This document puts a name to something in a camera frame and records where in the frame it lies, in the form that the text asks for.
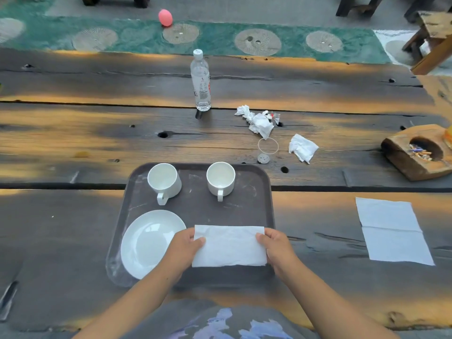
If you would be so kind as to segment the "clear plastic water bottle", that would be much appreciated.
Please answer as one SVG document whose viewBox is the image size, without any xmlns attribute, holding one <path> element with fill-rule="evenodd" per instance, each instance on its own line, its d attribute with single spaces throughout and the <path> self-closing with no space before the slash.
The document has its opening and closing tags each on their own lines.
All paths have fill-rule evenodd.
<svg viewBox="0 0 452 339">
<path fill-rule="evenodd" d="M 195 49 L 193 57 L 194 59 L 190 64 L 190 73 L 196 108 L 200 112 L 206 112 L 211 108 L 210 70 L 202 50 Z"/>
</svg>

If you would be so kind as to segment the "white ceramic cup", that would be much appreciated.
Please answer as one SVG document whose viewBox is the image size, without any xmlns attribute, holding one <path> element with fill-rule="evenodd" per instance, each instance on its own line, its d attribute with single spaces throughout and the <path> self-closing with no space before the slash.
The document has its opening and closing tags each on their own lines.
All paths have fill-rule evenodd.
<svg viewBox="0 0 452 339">
<path fill-rule="evenodd" d="M 220 161 L 208 167 L 206 171 L 208 189 L 219 202 L 232 193 L 235 176 L 235 170 L 229 163 Z"/>
<path fill-rule="evenodd" d="M 147 175 L 149 186 L 157 194 L 157 203 L 160 206 L 167 204 L 170 198 L 180 193 L 182 181 L 177 169 L 168 163 L 160 163 L 152 167 Z"/>
</svg>

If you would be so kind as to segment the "small crumpled white tissue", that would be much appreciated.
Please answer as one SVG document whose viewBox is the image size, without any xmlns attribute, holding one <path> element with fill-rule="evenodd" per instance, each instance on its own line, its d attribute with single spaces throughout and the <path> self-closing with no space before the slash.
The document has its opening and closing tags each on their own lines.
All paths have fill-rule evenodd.
<svg viewBox="0 0 452 339">
<path fill-rule="evenodd" d="M 294 153 L 301 162 L 309 165 L 310 160 L 318 149 L 319 146 L 314 142 L 299 134 L 295 134 L 289 143 L 288 153 Z"/>
</svg>

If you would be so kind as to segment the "wooden block ashtray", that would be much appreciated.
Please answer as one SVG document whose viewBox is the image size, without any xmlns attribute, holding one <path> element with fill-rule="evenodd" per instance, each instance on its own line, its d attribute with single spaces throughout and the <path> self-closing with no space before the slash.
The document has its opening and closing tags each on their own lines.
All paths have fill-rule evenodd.
<svg viewBox="0 0 452 339">
<path fill-rule="evenodd" d="M 381 150 L 409 180 L 452 174 L 452 126 L 415 125 L 385 138 Z"/>
</svg>

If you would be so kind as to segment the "person's right forearm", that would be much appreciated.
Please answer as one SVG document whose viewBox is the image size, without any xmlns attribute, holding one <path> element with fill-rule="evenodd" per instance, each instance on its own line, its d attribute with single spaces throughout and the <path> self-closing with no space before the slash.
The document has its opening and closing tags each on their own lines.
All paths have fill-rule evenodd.
<svg viewBox="0 0 452 339">
<path fill-rule="evenodd" d="M 400 339 L 359 312 L 297 257 L 271 262 L 321 339 Z"/>
</svg>

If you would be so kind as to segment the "white paper napkin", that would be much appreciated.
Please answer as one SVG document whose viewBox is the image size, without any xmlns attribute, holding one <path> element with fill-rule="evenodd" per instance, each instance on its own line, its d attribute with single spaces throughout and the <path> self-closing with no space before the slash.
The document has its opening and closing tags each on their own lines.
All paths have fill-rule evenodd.
<svg viewBox="0 0 452 339">
<path fill-rule="evenodd" d="M 264 234 L 264 227 L 195 225 L 194 239 L 206 241 L 197 251 L 192 267 L 266 265 L 266 249 L 257 241 L 257 233 Z"/>
<path fill-rule="evenodd" d="M 412 204 L 355 198 L 369 259 L 435 266 Z"/>
</svg>

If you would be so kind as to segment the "dark wooden furniture legs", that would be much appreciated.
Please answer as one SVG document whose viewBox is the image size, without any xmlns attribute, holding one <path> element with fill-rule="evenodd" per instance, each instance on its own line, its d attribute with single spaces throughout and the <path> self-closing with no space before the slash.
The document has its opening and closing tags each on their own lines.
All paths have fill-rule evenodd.
<svg viewBox="0 0 452 339">
<path fill-rule="evenodd" d="M 361 15 L 371 17 L 382 0 L 340 0 L 336 16 L 347 17 L 352 9 L 356 9 Z M 435 0 L 414 0 L 407 11 L 404 13 L 404 18 L 409 23 L 415 23 L 421 13 L 429 12 L 427 8 L 431 7 Z"/>
</svg>

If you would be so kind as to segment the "white round plate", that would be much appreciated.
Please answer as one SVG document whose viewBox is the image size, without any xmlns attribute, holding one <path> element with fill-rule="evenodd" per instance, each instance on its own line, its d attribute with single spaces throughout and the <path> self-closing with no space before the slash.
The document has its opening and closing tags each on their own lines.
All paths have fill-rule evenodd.
<svg viewBox="0 0 452 339">
<path fill-rule="evenodd" d="M 120 246 L 121 262 L 136 279 L 143 279 L 165 255 L 174 235 L 186 229 L 182 219 L 168 210 L 152 210 L 127 228 Z"/>
</svg>

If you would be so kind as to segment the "wooden stool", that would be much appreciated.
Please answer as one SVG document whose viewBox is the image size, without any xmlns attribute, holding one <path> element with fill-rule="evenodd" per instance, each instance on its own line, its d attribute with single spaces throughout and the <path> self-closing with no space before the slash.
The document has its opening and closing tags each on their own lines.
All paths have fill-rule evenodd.
<svg viewBox="0 0 452 339">
<path fill-rule="evenodd" d="M 414 75 L 427 75 L 452 57 L 452 12 L 417 11 L 416 20 L 420 28 L 402 51 L 413 57 Z"/>
</svg>

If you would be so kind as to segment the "person's left hand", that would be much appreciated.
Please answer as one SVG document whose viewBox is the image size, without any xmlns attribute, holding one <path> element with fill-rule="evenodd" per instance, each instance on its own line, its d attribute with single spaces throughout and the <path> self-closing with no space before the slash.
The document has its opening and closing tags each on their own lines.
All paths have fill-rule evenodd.
<svg viewBox="0 0 452 339">
<path fill-rule="evenodd" d="M 191 238 L 194 237 L 195 228 L 190 227 L 177 232 L 162 258 L 165 270 L 174 278 L 180 278 L 185 270 L 193 263 L 198 251 L 191 251 Z"/>
</svg>

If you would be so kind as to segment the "person's grey printed shirt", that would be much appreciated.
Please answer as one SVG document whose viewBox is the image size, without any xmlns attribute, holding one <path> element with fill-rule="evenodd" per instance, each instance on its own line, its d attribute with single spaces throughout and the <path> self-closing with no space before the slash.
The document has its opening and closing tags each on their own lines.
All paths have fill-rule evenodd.
<svg viewBox="0 0 452 339">
<path fill-rule="evenodd" d="M 319 339 L 273 308 L 224 307 L 210 300 L 166 303 L 121 339 Z"/>
</svg>

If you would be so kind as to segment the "dark wooden bench legs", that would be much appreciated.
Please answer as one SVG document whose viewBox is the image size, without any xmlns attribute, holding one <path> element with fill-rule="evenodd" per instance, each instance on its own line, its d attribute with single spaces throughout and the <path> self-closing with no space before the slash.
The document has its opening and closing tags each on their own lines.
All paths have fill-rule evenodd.
<svg viewBox="0 0 452 339">
<path fill-rule="evenodd" d="M 136 8 L 145 9 L 148 7 L 150 0 L 82 0 L 82 2 L 85 6 L 96 6 L 98 4 L 130 6 L 133 4 Z"/>
</svg>

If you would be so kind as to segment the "person's right hand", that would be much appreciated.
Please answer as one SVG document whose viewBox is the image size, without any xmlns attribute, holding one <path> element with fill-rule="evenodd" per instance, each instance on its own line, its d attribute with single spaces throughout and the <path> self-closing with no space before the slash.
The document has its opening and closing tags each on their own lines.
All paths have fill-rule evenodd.
<svg viewBox="0 0 452 339">
<path fill-rule="evenodd" d="M 266 250 L 267 261 L 276 275 L 286 281 L 302 265 L 295 254 L 288 237 L 272 228 L 264 228 L 264 234 L 272 238 L 272 247 Z"/>
</svg>

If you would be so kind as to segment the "person's left forearm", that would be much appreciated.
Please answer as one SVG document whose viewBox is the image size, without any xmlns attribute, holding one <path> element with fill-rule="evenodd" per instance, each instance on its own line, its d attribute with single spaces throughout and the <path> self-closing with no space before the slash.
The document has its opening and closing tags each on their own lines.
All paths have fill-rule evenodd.
<svg viewBox="0 0 452 339">
<path fill-rule="evenodd" d="M 191 261 L 163 258 L 148 275 L 73 339 L 120 339 L 155 311 Z"/>
</svg>

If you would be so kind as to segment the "crumpled white tissue with wrapper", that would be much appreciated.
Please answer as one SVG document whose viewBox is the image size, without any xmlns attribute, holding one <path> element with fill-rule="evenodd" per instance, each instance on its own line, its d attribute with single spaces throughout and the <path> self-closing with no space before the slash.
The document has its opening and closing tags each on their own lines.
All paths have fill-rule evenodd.
<svg viewBox="0 0 452 339">
<path fill-rule="evenodd" d="M 254 113 L 249 106 L 243 105 L 237 108 L 235 116 L 242 116 L 249 124 L 249 130 L 260 134 L 264 140 L 269 139 L 273 128 L 280 123 L 280 114 L 268 110 L 262 113 Z"/>
</svg>

